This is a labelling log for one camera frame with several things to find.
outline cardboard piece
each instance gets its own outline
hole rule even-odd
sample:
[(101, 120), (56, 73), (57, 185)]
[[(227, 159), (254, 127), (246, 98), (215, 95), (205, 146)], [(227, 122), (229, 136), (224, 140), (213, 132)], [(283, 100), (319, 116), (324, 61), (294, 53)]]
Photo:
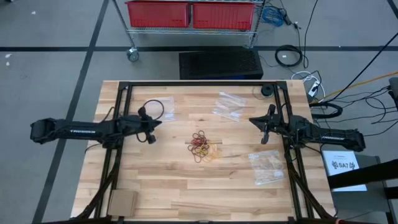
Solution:
[(108, 215), (133, 217), (137, 199), (138, 192), (134, 190), (113, 190)]

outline black metal frame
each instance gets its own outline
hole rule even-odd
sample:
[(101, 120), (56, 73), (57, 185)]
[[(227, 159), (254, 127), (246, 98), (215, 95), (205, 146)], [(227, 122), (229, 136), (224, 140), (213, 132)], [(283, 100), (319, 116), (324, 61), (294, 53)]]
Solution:
[[(121, 106), (121, 99), (123, 91), (126, 90), (126, 102), (124, 105), (123, 116), (129, 114), (129, 106), (132, 97), (132, 89), (134, 86), (256, 86), (256, 85), (263, 85), (263, 84), (271, 84), (274, 86), (274, 96), (275, 96), (275, 103), (277, 108), (277, 113), (280, 114), (280, 122), (284, 123), (284, 117), (282, 112), (282, 105), (280, 102), (280, 95), (279, 89), (282, 90), (284, 95), (284, 101), (287, 109), (288, 116), (292, 115), (292, 106), (290, 104), (289, 92), (287, 89), (286, 81), (172, 81), (172, 82), (120, 82), (118, 86), (118, 94), (116, 97), (115, 102), (115, 110), (113, 119), (119, 116), (119, 110)], [(290, 143), (289, 140), (283, 137), (284, 149), (285, 152), (288, 154), (288, 158), (291, 160), (290, 155)], [(85, 210), (76, 218), (72, 218), (69, 221), (64, 222), (56, 222), (56, 223), (111, 223), (111, 216), (107, 215), (106, 217), (101, 216), (101, 210), (103, 206), (103, 197), (106, 192), (106, 189), (111, 185), (111, 190), (116, 189), (118, 183), (118, 175), (119, 175), (119, 167), (121, 162), (122, 156), (122, 149), (123, 147), (118, 147), (117, 149), (107, 149), (105, 158), (104, 158), (104, 166), (100, 181), (100, 187), (98, 192), (93, 197), (92, 201), (89, 205), (85, 208)], [(112, 155), (112, 150), (116, 150), (116, 158), (113, 165), (111, 172), (108, 174), (110, 160)], [(312, 195), (311, 191), (307, 187), (307, 180), (305, 177), (305, 169), (303, 165), (302, 155), (299, 149), (295, 150), (297, 156), (297, 167), (298, 172), (295, 170), (293, 164), (291, 162), (287, 163), (287, 170), (289, 173), (289, 180), (290, 180), (290, 188), (292, 192), (292, 200), (295, 208), (295, 214), (297, 217), (296, 223), (334, 223), (335, 219), (329, 215), (323, 207), (317, 202), (316, 198)], [(300, 201), (297, 192), (296, 184), (302, 189), (302, 192), (305, 196), (305, 204), (307, 208), (308, 218), (302, 217), (302, 212), (300, 209)], [(312, 207), (318, 212), (319, 216), (323, 219), (314, 219)], [(89, 218), (92, 211), (95, 209), (94, 218)], [(286, 222), (261, 222), (261, 223), (295, 223), (292, 217), (287, 217)], [(137, 223), (137, 222), (125, 222), (124, 217), (119, 217), (117, 223)], [(168, 224), (168, 223), (178, 223), (178, 224), (186, 224), (186, 223), (202, 223), (202, 222), (153, 222), (153, 221), (145, 221), (145, 222), (138, 222), (138, 223), (145, 223), (145, 224)], [(260, 222), (222, 222), (224, 224), (232, 224), (232, 223), (260, 223)]]

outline white cable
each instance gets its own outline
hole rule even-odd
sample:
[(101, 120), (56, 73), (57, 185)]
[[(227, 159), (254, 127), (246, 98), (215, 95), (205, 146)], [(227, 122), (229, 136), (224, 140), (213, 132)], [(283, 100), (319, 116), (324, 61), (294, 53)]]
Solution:
[[(306, 74), (308, 74), (306, 77), (302, 78), (303, 82), (307, 82), (307, 81), (310, 81), (310, 80), (313, 80), (313, 79), (314, 79), (315, 81), (319, 82), (319, 79), (318, 79), (317, 77), (313, 76), (312, 73), (311, 73), (311, 72), (308, 72), (308, 71), (299, 71), (299, 72), (296, 72), (296, 73), (294, 73), (294, 74), (292, 75), (292, 77), (291, 77), (290, 79), (293, 80), (293, 79), (294, 79), (294, 76), (296, 76), (296, 75), (298, 75), (298, 74), (301, 74), (301, 73), (306, 73)], [(321, 86), (321, 89), (322, 89), (322, 92), (323, 92), (323, 98), (325, 98), (326, 92), (325, 92), (325, 89), (323, 88), (322, 83), (320, 84), (320, 86)]]

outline metal wire cart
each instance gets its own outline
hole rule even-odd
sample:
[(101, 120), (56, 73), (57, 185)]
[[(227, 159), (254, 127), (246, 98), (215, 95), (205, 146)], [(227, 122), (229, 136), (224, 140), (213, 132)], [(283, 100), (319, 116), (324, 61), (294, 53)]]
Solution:
[(121, 14), (120, 8), (116, 2), (113, 0), (113, 4), (116, 8), (120, 21), (125, 29), (125, 32), (130, 40), (131, 48), (126, 52), (127, 58), (131, 62), (135, 62), (139, 59), (139, 53), (137, 47), (134, 43), (133, 34), (201, 34), (201, 35), (243, 35), (249, 37), (249, 43), (245, 45), (247, 48), (252, 48), (254, 45), (254, 40), (258, 35), (257, 30), (259, 28), (259, 24), (261, 22), (261, 12), (264, 10), (266, 5), (266, 0), (167, 0), (174, 2), (229, 2), (229, 3), (253, 3), (260, 4), (261, 10), (260, 13), (257, 13), (255, 17), (257, 19), (254, 20), (253, 25), (250, 30), (239, 30), (239, 29), (196, 29), (192, 25), (192, 20), (190, 20), (189, 26), (184, 28), (179, 27), (132, 27), (129, 28), (126, 24), (126, 21)]

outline caster wheel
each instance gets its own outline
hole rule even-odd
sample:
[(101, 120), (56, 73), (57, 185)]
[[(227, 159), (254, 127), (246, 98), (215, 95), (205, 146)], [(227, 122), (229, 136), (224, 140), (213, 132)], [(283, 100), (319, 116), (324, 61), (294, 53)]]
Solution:
[(139, 53), (137, 49), (131, 48), (126, 53), (130, 62), (136, 62), (139, 59)]

